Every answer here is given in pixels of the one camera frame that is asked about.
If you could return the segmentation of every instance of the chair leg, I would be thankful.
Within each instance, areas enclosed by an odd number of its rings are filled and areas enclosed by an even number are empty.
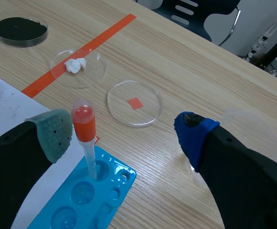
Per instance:
[[[237,6],[236,6],[236,9],[237,9],[238,12],[237,12],[235,21],[234,21],[234,23],[233,23],[233,26],[232,26],[232,28],[231,28],[231,30],[230,30],[230,32],[229,32],[229,35],[224,39],[223,42],[220,43],[219,46],[222,46],[222,45],[230,38],[230,36],[231,36],[232,33],[234,32],[234,29],[235,29],[235,26],[236,26],[236,23],[237,23],[237,21],[238,21],[239,14],[240,14],[240,9],[239,9]]]

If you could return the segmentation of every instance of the orange pipette bulb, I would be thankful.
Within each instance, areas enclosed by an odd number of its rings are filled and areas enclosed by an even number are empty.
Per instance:
[[[76,102],[72,109],[72,120],[79,141],[90,142],[96,137],[95,114],[89,101]]]

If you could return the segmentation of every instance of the black chair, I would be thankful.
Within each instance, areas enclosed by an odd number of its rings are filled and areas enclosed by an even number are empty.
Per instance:
[[[237,7],[240,0],[194,1],[195,2],[190,0],[163,0],[161,6],[153,11],[212,42],[210,35],[205,31],[203,26],[206,18],[214,13],[230,14],[234,9],[237,9],[238,13],[230,33],[225,40],[220,43],[219,46],[221,46],[230,38],[234,31],[240,14],[240,9]]]

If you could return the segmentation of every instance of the white cotton ball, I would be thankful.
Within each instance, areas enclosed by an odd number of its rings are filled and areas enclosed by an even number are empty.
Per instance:
[[[81,68],[80,62],[78,60],[75,60],[75,59],[69,59],[64,64],[66,65],[66,70],[69,73],[74,73],[75,74],[75,73],[79,72],[79,70]]]
[[[77,58],[77,60],[79,61],[82,69],[85,69],[85,66],[86,66],[86,60],[85,60],[85,58]]]

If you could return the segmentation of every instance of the orange tape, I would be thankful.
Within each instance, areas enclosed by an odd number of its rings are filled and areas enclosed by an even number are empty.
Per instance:
[[[55,72],[56,76],[61,76],[66,71],[64,63],[67,60],[85,57],[90,52],[92,52],[97,47],[99,47],[101,44],[103,44],[105,41],[107,41],[109,38],[111,38],[118,31],[123,29],[130,22],[132,22],[135,18],[136,18],[136,16],[134,16],[132,14],[128,14],[126,17],[124,17],[123,19],[118,21],[116,24],[111,26],[108,30],[104,31],[102,34],[98,35],[93,40],[91,40],[89,43],[84,45],[81,49],[77,50],[72,55],[70,55],[68,58],[66,58],[59,64],[57,64],[55,67],[52,68],[52,71]],[[55,78],[53,78],[52,73],[49,70],[47,73],[45,73],[39,79],[37,79],[32,84],[30,84],[26,88],[24,88],[22,90],[22,93],[24,93],[25,95],[27,95],[30,98],[33,98],[40,91],[45,89],[48,85],[50,85],[54,81],[55,81]]]

